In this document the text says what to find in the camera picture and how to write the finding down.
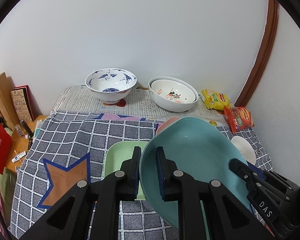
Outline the teal square plate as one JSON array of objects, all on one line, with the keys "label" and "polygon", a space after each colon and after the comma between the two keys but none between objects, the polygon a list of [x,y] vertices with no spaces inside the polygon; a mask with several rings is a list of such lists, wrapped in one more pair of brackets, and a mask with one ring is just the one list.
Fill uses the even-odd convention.
[{"label": "teal square plate", "polygon": [[245,182],[229,170],[231,159],[245,163],[245,158],[216,127],[204,120],[185,117],[177,120],[150,140],[142,151],[139,174],[143,194],[154,211],[168,224],[178,228],[177,202],[162,200],[155,150],[161,146],[167,159],[194,179],[220,181],[246,207],[248,190]]}]

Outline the pink square plate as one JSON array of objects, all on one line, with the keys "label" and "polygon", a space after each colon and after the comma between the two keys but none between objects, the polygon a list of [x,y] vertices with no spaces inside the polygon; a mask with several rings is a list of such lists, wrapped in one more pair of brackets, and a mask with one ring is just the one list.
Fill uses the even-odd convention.
[{"label": "pink square plate", "polygon": [[164,129],[168,128],[169,126],[171,126],[173,123],[175,123],[179,119],[180,119],[180,117],[174,116],[174,117],[171,117],[168,120],[166,120],[164,123],[160,124],[157,128],[156,135],[161,133]]}]

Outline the white floral small bowl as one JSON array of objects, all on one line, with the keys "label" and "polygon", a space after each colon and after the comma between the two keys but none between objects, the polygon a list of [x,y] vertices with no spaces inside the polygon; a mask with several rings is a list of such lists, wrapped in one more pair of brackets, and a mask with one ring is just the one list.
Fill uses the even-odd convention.
[{"label": "white floral small bowl", "polygon": [[234,136],[231,139],[232,144],[239,150],[245,160],[253,165],[256,164],[256,155],[249,142],[243,137]]}]

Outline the red chips bag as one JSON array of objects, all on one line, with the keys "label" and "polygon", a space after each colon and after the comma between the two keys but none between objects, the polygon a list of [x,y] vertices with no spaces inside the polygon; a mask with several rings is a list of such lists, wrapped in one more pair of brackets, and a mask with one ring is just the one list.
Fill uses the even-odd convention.
[{"label": "red chips bag", "polygon": [[251,112],[245,107],[224,107],[224,115],[232,133],[255,126]]}]

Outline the green square plate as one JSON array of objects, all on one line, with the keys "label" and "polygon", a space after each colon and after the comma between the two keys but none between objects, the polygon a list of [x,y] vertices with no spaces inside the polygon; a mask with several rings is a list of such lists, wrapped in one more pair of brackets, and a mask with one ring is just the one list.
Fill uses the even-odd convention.
[{"label": "green square plate", "polygon": [[139,164],[144,141],[121,141],[115,143],[106,154],[104,179],[91,184],[98,191],[98,204],[114,207],[120,200],[143,200],[140,194]]}]

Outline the grey checked tablecloth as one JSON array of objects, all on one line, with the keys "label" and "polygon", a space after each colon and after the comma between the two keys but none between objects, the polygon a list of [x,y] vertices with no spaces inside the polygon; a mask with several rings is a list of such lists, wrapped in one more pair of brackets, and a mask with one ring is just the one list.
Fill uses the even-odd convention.
[{"label": "grey checked tablecloth", "polygon": [[[44,161],[68,167],[88,154],[90,179],[104,177],[105,156],[117,142],[150,141],[161,121],[146,118],[115,120],[105,114],[52,113],[42,124],[17,173],[10,232],[20,238],[44,213],[38,204],[50,186]],[[119,239],[177,239],[178,231],[144,200],[122,202]]]}]

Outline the yellow chips bag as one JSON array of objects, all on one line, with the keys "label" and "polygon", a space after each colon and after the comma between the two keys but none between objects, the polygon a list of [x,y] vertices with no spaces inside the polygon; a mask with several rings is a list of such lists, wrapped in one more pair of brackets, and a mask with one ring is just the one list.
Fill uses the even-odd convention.
[{"label": "yellow chips bag", "polygon": [[224,107],[231,107],[231,101],[225,94],[215,92],[213,90],[202,90],[200,93],[200,98],[202,99],[207,109],[223,111]]}]

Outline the white small tube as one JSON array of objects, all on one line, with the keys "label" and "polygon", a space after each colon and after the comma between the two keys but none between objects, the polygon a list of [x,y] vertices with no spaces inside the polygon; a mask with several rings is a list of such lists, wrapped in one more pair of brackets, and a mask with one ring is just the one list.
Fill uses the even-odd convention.
[{"label": "white small tube", "polygon": [[16,162],[18,162],[18,161],[21,161],[21,159],[22,159],[23,157],[25,157],[26,155],[27,155],[27,151],[23,151],[23,152],[17,154],[14,158],[12,158],[12,159],[11,159],[11,162],[12,162],[12,163],[16,163]]}]

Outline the wooden side table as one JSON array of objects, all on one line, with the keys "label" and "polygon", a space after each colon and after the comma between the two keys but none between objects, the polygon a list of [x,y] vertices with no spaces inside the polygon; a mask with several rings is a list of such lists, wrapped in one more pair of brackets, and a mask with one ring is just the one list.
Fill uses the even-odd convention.
[{"label": "wooden side table", "polygon": [[[29,128],[34,132],[37,121],[42,120],[44,121],[47,118],[47,115],[39,115],[34,122],[27,122]],[[24,152],[28,148],[28,140],[25,138],[21,138],[16,131],[12,134],[12,145],[10,152],[8,154],[5,168],[9,171],[13,172],[14,174],[17,173],[17,168],[20,168],[22,165],[23,158],[16,163],[12,162],[12,159],[16,157],[19,153]]]}]

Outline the newspaper sheet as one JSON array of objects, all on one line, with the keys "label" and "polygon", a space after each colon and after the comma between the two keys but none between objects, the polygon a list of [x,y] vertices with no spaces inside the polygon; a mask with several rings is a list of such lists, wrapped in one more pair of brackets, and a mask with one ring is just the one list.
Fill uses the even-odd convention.
[{"label": "newspaper sheet", "polygon": [[51,109],[51,113],[57,111],[111,113],[161,121],[174,116],[192,116],[217,126],[227,124],[224,115],[215,110],[207,109],[200,99],[190,110],[181,113],[167,111],[159,107],[151,99],[148,90],[143,88],[133,88],[124,100],[126,104],[123,107],[118,105],[106,105],[101,100],[98,100],[95,93],[84,85],[71,86],[59,96]]}]

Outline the large white outer bowl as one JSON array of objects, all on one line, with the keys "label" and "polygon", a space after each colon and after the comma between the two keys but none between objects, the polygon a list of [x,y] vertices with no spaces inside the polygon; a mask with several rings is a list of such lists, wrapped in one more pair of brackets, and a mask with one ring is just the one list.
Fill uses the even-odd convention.
[{"label": "large white outer bowl", "polygon": [[170,112],[185,112],[198,101],[198,92],[188,83],[175,77],[157,76],[148,82],[150,98]]}]

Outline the patterned red box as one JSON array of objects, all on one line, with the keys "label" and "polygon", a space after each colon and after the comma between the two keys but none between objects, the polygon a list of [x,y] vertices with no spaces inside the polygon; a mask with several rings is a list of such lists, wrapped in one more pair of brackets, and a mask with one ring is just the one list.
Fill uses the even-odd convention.
[{"label": "patterned red box", "polygon": [[25,122],[33,122],[35,120],[30,88],[28,85],[18,86],[10,91],[14,110],[18,119]]}]

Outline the blue patterned white bowl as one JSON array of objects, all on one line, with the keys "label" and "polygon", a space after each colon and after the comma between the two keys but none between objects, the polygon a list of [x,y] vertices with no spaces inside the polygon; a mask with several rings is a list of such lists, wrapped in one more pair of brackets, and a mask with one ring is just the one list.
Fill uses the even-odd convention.
[{"label": "blue patterned white bowl", "polygon": [[85,85],[98,100],[110,105],[124,99],[136,83],[137,78],[133,73],[120,68],[99,69],[85,78]]}]

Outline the brown wooden door frame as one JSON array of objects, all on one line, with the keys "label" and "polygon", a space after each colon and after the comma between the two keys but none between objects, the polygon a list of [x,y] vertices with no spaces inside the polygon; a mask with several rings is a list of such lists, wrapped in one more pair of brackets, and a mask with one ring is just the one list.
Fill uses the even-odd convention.
[{"label": "brown wooden door frame", "polygon": [[279,12],[278,1],[268,0],[266,23],[258,54],[247,81],[235,102],[235,106],[246,106],[262,79],[275,42]]}]

